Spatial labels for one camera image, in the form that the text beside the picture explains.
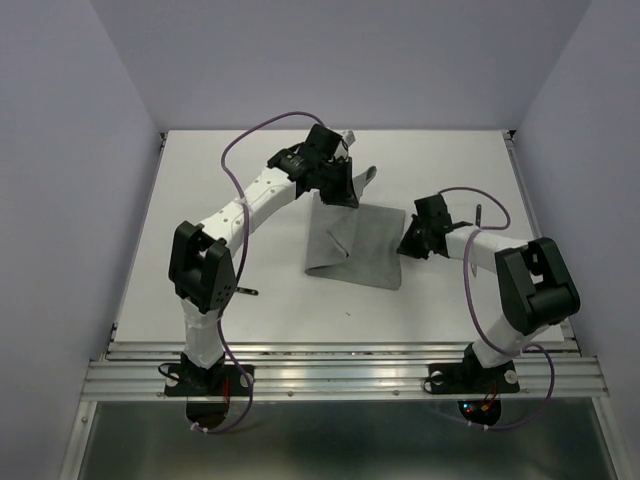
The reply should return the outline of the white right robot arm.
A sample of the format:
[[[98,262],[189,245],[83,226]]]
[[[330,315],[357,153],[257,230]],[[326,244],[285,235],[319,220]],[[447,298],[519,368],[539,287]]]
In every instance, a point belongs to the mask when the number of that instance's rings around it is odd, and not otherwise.
[[[511,215],[494,196],[468,187],[493,202],[504,216],[501,225],[455,222],[444,195],[449,189],[418,199],[416,212],[397,252],[415,259],[438,255],[459,260],[467,308],[478,334],[460,366],[463,384],[482,390],[496,378],[496,368],[519,356],[541,332],[580,310],[581,299],[556,242],[548,237],[521,240],[501,233]],[[485,330],[471,293],[471,267],[495,275],[501,313]]]

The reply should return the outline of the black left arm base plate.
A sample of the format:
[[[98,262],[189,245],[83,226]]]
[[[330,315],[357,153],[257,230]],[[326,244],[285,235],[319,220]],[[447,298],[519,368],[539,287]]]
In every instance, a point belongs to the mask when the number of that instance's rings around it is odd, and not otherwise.
[[[167,397],[249,397],[248,382],[234,365],[218,365],[213,372],[195,373],[182,364],[162,363],[158,373],[165,380]]]

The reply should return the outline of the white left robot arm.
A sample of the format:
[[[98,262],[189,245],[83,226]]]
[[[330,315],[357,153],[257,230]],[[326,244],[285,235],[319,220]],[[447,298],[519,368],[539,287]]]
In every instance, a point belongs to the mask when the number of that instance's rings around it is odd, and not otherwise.
[[[225,349],[218,324],[243,270],[233,264],[235,254],[246,253],[251,234],[307,192],[317,191],[329,206],[358,208],[349,153],[354,143],[351,131],[315,124],[302,143],[267,160],[249,186],[238,186],[238,196],[218,212],[176,228],[168,276],[184,312],[184,355],[192,365],[187,379],[199,393],[213,393],[222,384],[217,363]]]

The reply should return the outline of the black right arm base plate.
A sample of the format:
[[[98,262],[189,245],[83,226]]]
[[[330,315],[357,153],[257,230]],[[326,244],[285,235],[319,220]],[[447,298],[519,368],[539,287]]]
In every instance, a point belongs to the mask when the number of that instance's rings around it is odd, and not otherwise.
[[[427,370],[422,389],[433,395],[470,396],[493,392],[494,388],[502,394],[520,392],[513,362],[490,369],[465,367],[462,362],[432,363]]]

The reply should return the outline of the grey cloth napkin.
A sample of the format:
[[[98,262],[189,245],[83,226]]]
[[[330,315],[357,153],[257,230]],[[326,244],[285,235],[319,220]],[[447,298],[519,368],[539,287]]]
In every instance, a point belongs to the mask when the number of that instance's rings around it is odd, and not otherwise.
[[[359,204],[329,206],[315,194],[304,272],[308,276],[397,290],[402,270],[397,248],[404,234],[402,209]]]

